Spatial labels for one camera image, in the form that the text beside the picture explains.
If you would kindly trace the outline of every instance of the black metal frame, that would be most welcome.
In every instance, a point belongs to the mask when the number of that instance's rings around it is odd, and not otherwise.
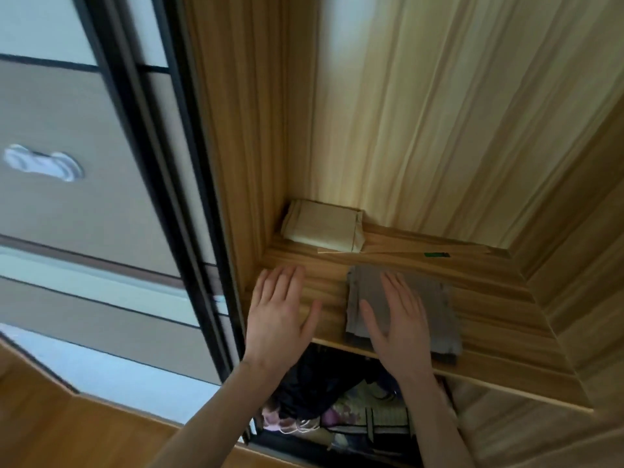
[[[174,85],[182,126],[187,139],[193,171],[199,188],[201,204],[210,232],[216,266],[223,286],[225,303],[237,346],[238,357],[245,353],[245,332],[242,313],[232,277],[230,258],[219,212],[214,178],[210,169],[209,139],[204,134],[200,108],[193,81],[192,56],[186,43],[185,30],[178,0],[152,0],[160,28],[169,72]]]
[[[115,0],[74,0],[219,377],[233,365],[168,146],[149,113]]]

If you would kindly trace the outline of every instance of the white door handle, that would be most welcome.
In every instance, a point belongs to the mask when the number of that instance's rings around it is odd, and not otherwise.
[[[55,152],[47,156],[20,145],[11,145],[4,150],[4,162],[21,172],[45,174],[65,182],[73,182],[84,177],[80,164],[65,153]]]

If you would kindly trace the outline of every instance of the folded beige cloth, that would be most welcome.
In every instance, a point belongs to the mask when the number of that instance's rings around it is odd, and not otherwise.
[[[362,212],[309,200],[293,200],[281,235],[298,243],[345,253],[359,253],[364,244]]]

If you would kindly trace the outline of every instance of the folded gray cloth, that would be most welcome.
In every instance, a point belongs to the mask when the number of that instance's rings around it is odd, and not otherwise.
[[[390,329],[390,308],[386,301],[381,272],[383,268],[371,265],[352,266],[347,275],[349,299],[347,302],[346,331],[355,336],[370,338],[364,319],[359,312],[359,301],[365,299],[375,312],[379,329],[387,334]],[[440,354],[462,353],[459,323],[450,308],[450,286],[431,278],[404,273],[406,283],[422,300],[427,313],[431,352]]]

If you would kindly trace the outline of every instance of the wooden wardrobe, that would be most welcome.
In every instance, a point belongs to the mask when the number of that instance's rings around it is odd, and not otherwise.
[[[597,436],[592,460],[624,457],[624,0],[182,1],[243,314],[263,267],[303,264],[315,341],[374,356],[344,339],[348,267],[433,276],[481,464]],[[284,240],[293,198],[412,252]]]

